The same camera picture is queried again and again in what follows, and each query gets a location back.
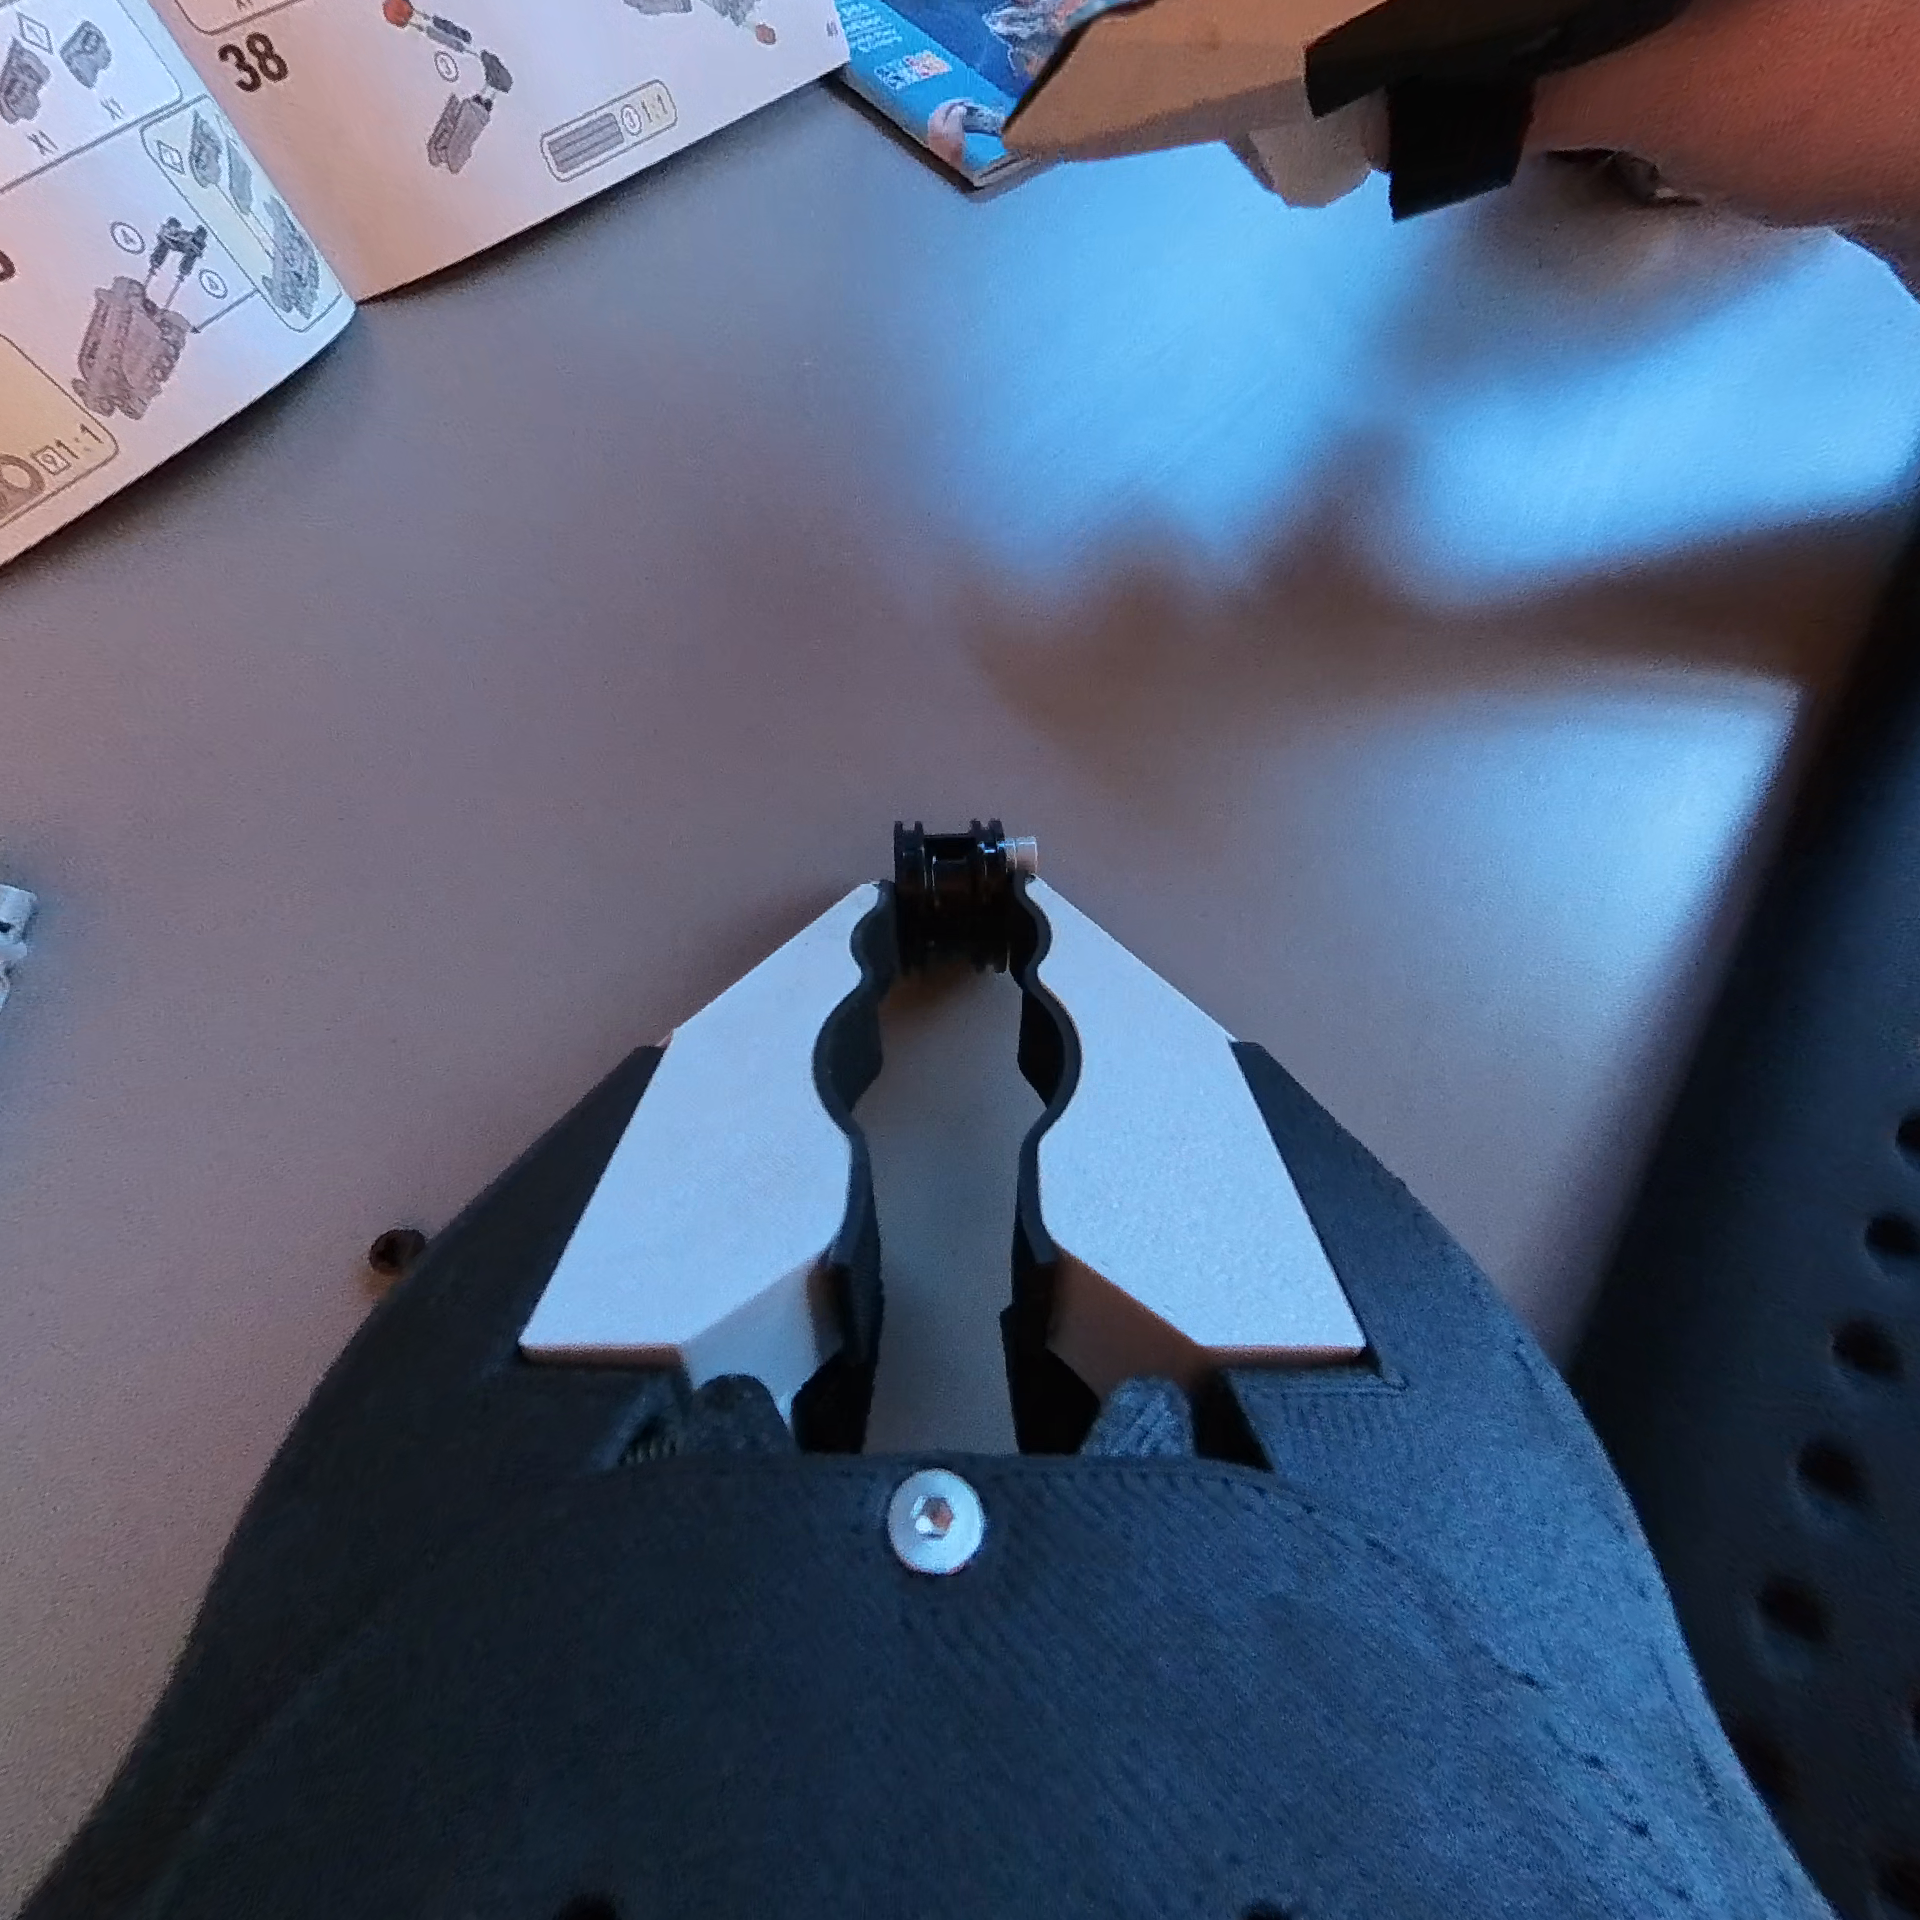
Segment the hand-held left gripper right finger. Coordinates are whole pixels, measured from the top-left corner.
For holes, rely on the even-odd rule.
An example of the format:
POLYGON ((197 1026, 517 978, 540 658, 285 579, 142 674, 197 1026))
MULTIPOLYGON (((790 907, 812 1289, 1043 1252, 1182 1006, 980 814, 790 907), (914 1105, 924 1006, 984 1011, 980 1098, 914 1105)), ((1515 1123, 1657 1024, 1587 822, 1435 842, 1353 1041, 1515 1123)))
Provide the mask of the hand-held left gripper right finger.
POLYGON ((1253 1051, 1045 880, 1014 880, 1009 927, 1043 1102, 1000 1318, 1020 1451, 1077 1451, 1134 1379, 1210 1394, 1235 1370, 1360 1362, 1253 1051))

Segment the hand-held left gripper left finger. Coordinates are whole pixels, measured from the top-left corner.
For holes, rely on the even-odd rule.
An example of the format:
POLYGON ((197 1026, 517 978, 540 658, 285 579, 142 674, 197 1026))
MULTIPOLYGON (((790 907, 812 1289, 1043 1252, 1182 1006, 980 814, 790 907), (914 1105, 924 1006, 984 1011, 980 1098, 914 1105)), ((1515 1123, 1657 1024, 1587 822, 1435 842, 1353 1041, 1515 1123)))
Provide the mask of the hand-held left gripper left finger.
POLYGON ((756 1379, 809 1451, 860 1451, 880 1348, 874 1166, 889 884, 860 882, 658 1049, 520 1332, 528 1361, 756 1379))

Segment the blue printed leaflet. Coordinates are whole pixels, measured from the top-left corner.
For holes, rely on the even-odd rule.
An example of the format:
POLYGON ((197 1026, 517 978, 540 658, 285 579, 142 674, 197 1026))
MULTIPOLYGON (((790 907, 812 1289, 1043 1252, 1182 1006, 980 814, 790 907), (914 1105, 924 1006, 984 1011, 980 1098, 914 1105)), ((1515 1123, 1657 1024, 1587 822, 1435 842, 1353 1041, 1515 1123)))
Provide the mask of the blue printed leaflet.
POLYGON ((1070 28, 1107 2, 840 2, 853 94, 966 187, 1009 185, 1056 155, 1020 155, 1003 126, 1070 28))

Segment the black toy wheel with axle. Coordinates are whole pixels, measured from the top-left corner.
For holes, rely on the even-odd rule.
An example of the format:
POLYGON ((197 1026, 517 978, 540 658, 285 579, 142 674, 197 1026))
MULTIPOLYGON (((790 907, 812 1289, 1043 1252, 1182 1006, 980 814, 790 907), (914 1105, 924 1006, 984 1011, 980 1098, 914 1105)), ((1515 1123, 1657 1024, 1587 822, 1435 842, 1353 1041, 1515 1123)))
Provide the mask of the black toy wheel with axle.
POLYGON ((1037 840, 1009 833, 1002 822, 971 822, 955 833, 896 822, 899 974, 966 966, 1022 976, 1041 940, 1025 896, 1037 875, 1037 840))

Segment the grey desk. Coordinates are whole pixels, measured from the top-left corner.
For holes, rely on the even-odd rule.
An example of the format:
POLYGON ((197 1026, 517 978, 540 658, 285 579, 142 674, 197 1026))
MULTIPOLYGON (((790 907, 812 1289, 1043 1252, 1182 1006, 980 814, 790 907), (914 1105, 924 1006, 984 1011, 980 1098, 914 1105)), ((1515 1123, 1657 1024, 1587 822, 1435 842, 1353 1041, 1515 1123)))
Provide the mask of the grey desk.
POLYGON ((4 571, 4 1915, 436 1231, 892 823, 1043 874, 1561 1359, 1904 543, 1915 303, 1557 167, 974 199, 836 88, 4 571))

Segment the black dotted pad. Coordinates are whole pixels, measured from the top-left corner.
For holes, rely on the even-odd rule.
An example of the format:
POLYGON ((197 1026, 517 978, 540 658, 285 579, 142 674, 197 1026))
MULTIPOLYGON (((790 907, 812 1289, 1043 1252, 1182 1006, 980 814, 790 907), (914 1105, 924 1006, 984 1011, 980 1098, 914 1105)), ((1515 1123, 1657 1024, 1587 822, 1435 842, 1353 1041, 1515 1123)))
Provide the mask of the black dotted pad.
POLYGON ((1918 1915, 1918 614, 1826 735, 1573 1362, 1748 1778, 1918 1915))

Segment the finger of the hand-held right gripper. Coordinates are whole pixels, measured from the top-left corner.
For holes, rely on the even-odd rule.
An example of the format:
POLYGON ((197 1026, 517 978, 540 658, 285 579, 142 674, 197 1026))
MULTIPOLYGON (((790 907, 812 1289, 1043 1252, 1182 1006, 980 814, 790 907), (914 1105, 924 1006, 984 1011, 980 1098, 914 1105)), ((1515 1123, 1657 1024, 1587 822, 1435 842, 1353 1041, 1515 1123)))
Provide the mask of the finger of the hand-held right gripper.
POLYGON ((1083 6, 1005 122, 1010 152, 1104 160, 1277 140, 1341 160, 1385 155, 1378 103, 1317 115, 1307 51, 1368 2, 1083 6))

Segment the white building instruction booklet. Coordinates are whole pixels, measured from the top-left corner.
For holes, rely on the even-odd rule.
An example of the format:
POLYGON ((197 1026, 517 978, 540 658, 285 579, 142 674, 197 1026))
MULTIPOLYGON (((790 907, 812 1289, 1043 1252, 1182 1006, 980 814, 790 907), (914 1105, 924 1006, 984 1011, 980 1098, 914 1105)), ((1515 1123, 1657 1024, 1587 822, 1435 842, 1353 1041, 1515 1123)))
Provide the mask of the white building instruction booklet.
POLYGON ((846 59, 833 2, 4 2, 3 558, 846 59))

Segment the person's right hand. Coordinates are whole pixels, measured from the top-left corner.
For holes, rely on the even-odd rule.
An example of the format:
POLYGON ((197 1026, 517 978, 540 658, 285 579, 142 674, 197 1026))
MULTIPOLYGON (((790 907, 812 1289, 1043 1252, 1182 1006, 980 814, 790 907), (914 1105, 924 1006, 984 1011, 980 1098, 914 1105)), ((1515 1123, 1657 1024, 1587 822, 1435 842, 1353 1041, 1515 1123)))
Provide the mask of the person's right hand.
POLYGON ((1673 190, 1829 228, 1918 291, 1918 6, 1698 2, 1547 76, 1528 153, 1611 152, 1673 190))

